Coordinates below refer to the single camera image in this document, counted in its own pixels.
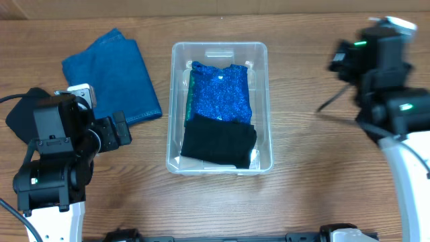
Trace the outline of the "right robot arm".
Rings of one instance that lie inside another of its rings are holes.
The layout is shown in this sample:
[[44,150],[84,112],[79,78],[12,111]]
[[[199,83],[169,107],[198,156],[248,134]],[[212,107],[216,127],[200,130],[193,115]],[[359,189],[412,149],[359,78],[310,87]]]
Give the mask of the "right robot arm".
[[354,86],[357,125],[377,144],[390,166],[403,241],[429,240],[429,91],[409,87],[413,67],[404,48],[416,25],[380,24],[341,40],[329,70]]

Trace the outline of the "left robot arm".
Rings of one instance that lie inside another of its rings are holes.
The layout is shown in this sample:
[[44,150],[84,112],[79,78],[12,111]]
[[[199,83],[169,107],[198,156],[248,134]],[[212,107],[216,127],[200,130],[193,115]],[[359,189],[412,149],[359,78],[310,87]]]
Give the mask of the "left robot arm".
[[81,241],[95,156],[132,141],[124,113],[97,119],[86,99],[64,93],[39,99],[33,117],[38,136],[13,178],[17,208],[4,200],[1,207],[30,241]]

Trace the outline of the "blue green sequin garment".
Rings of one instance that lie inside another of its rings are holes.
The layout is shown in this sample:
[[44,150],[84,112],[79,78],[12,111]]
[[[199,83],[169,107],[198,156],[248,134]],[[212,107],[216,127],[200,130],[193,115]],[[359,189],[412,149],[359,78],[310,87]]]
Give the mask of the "blue green sequin garment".
[[213,120],[250,124],[248,68],[230,65],[223,69],[191,64],[185,119],[204,116]]

